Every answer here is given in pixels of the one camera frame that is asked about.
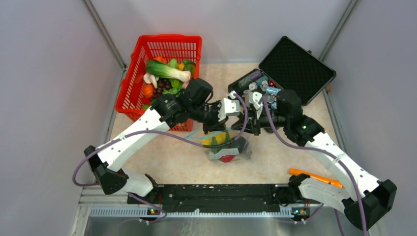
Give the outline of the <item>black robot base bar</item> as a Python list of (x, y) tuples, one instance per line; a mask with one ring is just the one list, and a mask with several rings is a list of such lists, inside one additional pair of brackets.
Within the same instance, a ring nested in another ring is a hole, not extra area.
[(279, 212), (290, 205), (312, 203), (286, 184), (166, 184), (143, 200), (168, 213)]

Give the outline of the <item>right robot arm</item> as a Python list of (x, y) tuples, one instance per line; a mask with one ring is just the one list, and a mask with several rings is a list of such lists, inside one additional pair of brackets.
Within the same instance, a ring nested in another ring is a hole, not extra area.
[(356, 163), (316, 120), (303, 113), (301, 100), (293, 90), (283, 89), (276, 94), (247, 90), (242, 98), (244, 121), (267, 125), (274, 132), (283, 128), (283, 135), (277, 135), (282, 144), (308, 152), (342, 184), (336, 187), (309, 175), (297, 177), (288, 189), (293, 202), (307, 198), (332, 207), (364, 233), (392, 209), (395, 183), (375, 177)]

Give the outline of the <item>yellow bell pepper toy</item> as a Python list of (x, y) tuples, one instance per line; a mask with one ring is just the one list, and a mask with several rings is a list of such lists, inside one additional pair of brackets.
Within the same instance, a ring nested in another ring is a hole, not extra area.
[(212, 132), (204, 136), (200, 143), (206, 146), (213, 146), (224, 144), (230, 140), (231, 136), (228, 132)]

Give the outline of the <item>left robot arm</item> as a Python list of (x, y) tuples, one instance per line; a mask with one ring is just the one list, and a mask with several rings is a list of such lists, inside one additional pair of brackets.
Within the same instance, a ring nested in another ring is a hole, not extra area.
[(241, 97), (234, 91), (228, 98), (208, 103), (213, 88), (197, 78), (176, 94), (163, 94), (152, 102), (145, 113), (117, 137), (99, 146), (88, 146), (85, 159), (103, 193), (112, 195), (120, 191), (139, 195), (145, 203), (157, 199), (155, 183), (145, 174), (125, 172), (123, 165), (141, 148), (158, 135), (169, 135), (169, 129), (192, 119), (202, 123), (206, 131), (220, 129), (230, 116), (240, 114)]

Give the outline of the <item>green chili pepper toy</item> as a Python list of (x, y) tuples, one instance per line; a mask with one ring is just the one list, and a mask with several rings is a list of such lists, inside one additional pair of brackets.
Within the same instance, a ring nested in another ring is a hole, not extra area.
[(217, 154), (219, 153), (222, 149), (225, 149), (228, 147), (227, 142), (230, 141), (230, 137), (229, 136), (214, 136), (211, 138), (211, 146), (214, 146), (211, 149), (211, 152), (213, 154)]

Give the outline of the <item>clear zip top bag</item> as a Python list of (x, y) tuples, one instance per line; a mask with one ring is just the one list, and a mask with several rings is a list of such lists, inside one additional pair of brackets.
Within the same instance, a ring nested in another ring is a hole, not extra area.
[[(230, 128), (228, 128), (228, 130), (226, 130), (225, 132), (228, 132), (230, 134), (231, 139), (234, 138), (235, 136), (237, 136), (237, 134), (239, 133), (238, 131), (231, 130)], [(207, 134), (204, 134), (202, 129), (197, 129), (197, 130), (192, 131), (190, 134), (186, 135), (184, 138), (187, 139), (187, 140), (192, 140), (192, 141), (195, 141), (195, 142), (200, 143), (200, 141), (206, 135)], [(214, 162), (214, 163), (223, 163), (223, 162), (221, 162), (219, 160), (222, 156), (224, 156), (224, 155), (234, 155), (234, 152), (232, 151), (232, 149), (229, 148), (230, 144), (228, 144), (228, 147), (227, 148), (222, 149), (217, 154), (213, 154), (211, 152), (211, 149), (212, 148), (205, 148), (204, 149), (204, 153), (207, 155), (208, 159), (211, 162)], [(235, 158), (234, 158), (234, 160), (232, 162), (234, 162), (234, 161), (249, 160), (249, 159), (251, 159), (251, 156), (252, 156), (252, 150), (251, 150), (251, 147), (249, 145), (248, 148), (247, 148), (247, 150), (244, 153), (239, 154), (239, 155), (235, 155)]]

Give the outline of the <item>red pomegranate toy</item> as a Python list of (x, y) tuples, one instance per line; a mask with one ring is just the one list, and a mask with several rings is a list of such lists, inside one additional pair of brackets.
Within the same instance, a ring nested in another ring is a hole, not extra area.
[(224, 155), (219, 160), (223, 163), (230, 163), (234, 160), (235, 155)]

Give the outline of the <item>purple eggplant toy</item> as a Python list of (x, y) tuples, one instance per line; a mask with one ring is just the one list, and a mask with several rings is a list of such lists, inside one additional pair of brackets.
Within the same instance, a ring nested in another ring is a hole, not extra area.
[(239, 155), (244, 153), (247, 150), (248, 146), (248, 140), (244, 137), (239, 137), (237, 140), (230, 144), (229, 148), (232, 149), (234, 155)]

